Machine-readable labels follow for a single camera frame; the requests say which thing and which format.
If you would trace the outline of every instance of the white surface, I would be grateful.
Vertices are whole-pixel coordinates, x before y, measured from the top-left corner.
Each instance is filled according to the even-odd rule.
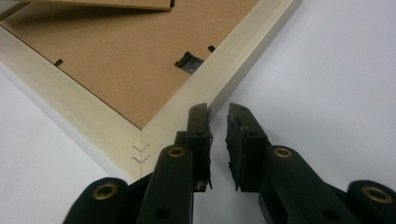
[[[228,103],[249,107],[273,144],[298,150],[330,184],[396,189],[394,11],[393,0],[304,0]],[[0,100],[0,223],[59,223],[106,173],[3,77]],[[257,195],[233,191],[228,103],[211,123],[214,190],[195,194],[194,223],[262,223]]]

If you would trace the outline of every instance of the light wood frame edge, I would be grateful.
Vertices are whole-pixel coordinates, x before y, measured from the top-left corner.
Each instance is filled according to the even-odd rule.
[[[176,131],[186,129],[192,105],[219,109],[300,3],[261,0],[143,131],[4,28],[0,71],[110,175],[134,181],[152,170]]]

